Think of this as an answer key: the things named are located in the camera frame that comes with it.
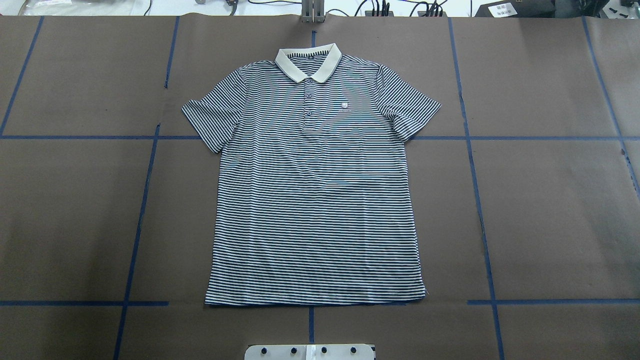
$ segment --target black device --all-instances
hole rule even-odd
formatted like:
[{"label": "black device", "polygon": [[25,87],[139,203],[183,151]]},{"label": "black device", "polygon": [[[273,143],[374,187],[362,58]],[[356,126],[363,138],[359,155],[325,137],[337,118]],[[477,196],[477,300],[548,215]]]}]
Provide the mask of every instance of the black device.
[{"label": "black device", "polygon": [[596,16],[604,8],[609,0],[572,0],[576,3],[574,6],[578,8],[578,16]]},{"label": "black device", "polygon": [[475,16],[494,17],[489,7],[509,3],[513,6],[516,14],[505,17],[554,17],[556,13],[556,5],[551,0],[512,0],[481,5]]},{"label": "black device", "polygon": [[376,12],[372,12],[371,10],[366,10],[364,11],[364,15],[365,16],[393,16],[394,12],[390,12],[386,10],[384,15],[376,15]]},{"label": "black device", "polygon": [[445,13],[444,10],[442,9],[440,9],[440,11],[434,11],[434,12],[418,11],[418,16],[419,17],[447,17],[447,13]]}]

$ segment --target polo shirt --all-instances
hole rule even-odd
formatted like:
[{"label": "polo shirt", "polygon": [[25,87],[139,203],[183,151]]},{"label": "polo shirt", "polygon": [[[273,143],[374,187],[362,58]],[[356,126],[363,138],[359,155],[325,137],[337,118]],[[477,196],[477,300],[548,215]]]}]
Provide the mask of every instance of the polo shirt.
[{"label": "polo shirt", "polygon": [[182,111],[221,152],[205,303],[425,296],[404,143],[440,104],[335,44],[281,49]]}]

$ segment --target white collar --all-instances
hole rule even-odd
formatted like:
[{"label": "white collar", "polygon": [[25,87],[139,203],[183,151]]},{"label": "white collar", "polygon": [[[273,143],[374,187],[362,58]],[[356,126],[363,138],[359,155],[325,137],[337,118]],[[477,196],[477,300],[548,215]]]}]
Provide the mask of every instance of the white collar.
[{"label": "white collar", "polygon": [[[302,70],[298,69],[297,66],[291,62],[287,55],[292,53],[297,54],[314,54],[319,51],[329,50],[326,58],[320,69],[316,71],[315,74],[311,76],[307,76]],[[312,78],[319,83],[324,83],[327,79],[333,74],[335,68],[338,66],[338,62],[340,62],[340,58],[342,57],[342,53],[336,44],[329,44],[319,47],[310,47],[308,49],[280,49],[278,52],[278,56],[276,56],[276,64],[280,67],[280,70],[284,72],[287,76],[289,76],[293,81],[299,83],[307,78]]]}]

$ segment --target metal bracket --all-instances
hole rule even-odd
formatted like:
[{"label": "metal bracket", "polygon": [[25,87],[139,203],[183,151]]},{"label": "metal bracket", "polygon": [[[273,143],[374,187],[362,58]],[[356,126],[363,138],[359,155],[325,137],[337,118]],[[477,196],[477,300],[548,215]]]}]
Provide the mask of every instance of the metal bracket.
[{"label": "metal bracket", "polygon": [[302,22],[324,22],[324,0],[302,0]]},{"label": "metal bracket", "polygon": [[375,360],[374,345],[252,345],[244,360]]}]

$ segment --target short sleeve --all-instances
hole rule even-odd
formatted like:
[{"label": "short sleeve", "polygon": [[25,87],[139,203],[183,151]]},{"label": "short sleeve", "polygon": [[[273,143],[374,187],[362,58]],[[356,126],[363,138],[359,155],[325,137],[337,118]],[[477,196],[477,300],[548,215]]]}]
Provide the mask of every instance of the short sleeve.
[{"label": "short sleeve", "polygon": [[378,109],[391,121],[402,142],[420,131],[440,108],[439,102],[416,90],[384,65],[380,66],[376,80]]},{"label": "short sleeve", "polygon": [[222,79],[202,100],[189,100],[182,112],[213,152],[231,140],[242,117],[246,87],[239,70]]}]

